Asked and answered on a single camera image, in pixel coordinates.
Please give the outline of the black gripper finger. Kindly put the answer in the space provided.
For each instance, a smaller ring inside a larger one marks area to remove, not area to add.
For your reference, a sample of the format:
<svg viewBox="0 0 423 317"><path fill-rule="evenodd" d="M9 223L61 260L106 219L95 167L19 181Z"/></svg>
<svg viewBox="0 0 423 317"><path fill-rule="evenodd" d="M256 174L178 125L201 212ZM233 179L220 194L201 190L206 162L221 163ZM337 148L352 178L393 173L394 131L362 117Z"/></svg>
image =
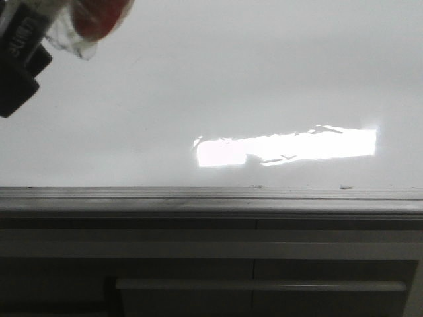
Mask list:
<svg viewBox="0 0 423 317"><path fill-rule="evenodd" d="M49 66L52 56L39 45L28 63L1 48L1 117L8 118L38 91L36 77Z"/></svg>

